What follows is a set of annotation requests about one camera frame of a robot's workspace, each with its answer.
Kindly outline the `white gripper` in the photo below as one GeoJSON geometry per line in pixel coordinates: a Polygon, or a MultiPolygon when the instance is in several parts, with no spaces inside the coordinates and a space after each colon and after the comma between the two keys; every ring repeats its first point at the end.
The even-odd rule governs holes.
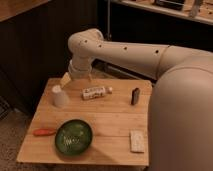
{"type": "Polygon", "coordinates": [[[71,79],[75,80],[75,79],[88,78],[90,73],[91,73],[91,66],[79,69],[73,64],[73,61],[70,61],[68,65],[68,72],[66,72],[60,79],[60,86],[64,87],[71,81],[71,79]]]}

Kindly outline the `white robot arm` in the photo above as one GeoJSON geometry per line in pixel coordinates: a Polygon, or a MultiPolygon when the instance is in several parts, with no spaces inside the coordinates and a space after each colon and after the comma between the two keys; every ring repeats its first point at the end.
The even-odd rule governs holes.
{"type": "Polygon", "coordinates": [[[67,38],[68,73],[87,77],[98,59],[151,83],[147,171],[213,171],[213,52],[170,44],[107,41],[97,28],[67,38]]]}

